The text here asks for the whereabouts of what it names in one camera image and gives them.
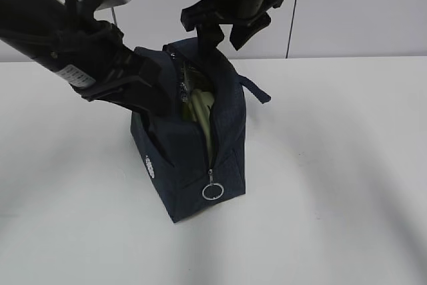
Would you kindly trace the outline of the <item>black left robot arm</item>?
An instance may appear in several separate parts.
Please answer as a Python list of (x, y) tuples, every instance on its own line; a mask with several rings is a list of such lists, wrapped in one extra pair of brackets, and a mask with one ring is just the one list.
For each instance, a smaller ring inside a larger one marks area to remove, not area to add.
[(1, 0), (1, 40), (64, 79), (87, 101), (170, 114), (161, 65), (128, 48), (94, 14), (130, 0)]

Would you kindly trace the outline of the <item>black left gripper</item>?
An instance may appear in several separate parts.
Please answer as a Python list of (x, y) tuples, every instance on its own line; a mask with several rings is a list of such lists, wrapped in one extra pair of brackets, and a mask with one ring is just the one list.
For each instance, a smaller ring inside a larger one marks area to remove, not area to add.
[(175, 67), (165, 51), (123, 44), (123, 33), (102, 21), (98, 30), (66, 27), (49, 36), (56, 75), (86, 101), (106, 101), (141, 113), (171, 113)]

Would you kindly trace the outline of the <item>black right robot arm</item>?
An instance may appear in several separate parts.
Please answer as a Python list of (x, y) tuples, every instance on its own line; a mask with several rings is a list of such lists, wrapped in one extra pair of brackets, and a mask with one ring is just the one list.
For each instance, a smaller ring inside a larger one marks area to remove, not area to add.
[(231, 25), (230, 43), (240, 50), (256, 33), (268, 27), (270, 9), (284, 0), (200, 0), (181, 11), (186, 31), (196, 30), (200, 52), (208, 54), (224, 40), (222, 25)]

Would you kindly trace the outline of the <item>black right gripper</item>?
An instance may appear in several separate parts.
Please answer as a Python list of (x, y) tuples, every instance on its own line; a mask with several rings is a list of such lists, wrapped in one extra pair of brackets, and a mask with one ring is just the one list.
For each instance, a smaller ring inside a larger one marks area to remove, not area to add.
[(236, 10), (235, 1), (226, 0), (228, 8), (222, 9), (214, 0), (200, 0), (181, 11), (181, 24), (186, 31), (196, 27), (199, 52), (203, 55), (213, 51), (223, 40), (224, 33), (219, 24), (234, 25), (230, 33), (230, 43), (239, 51), (256, 33), (268, 27), (270, 9), (281, 7), (284, 0), (263, 0), (253, 14), (243, 15)]

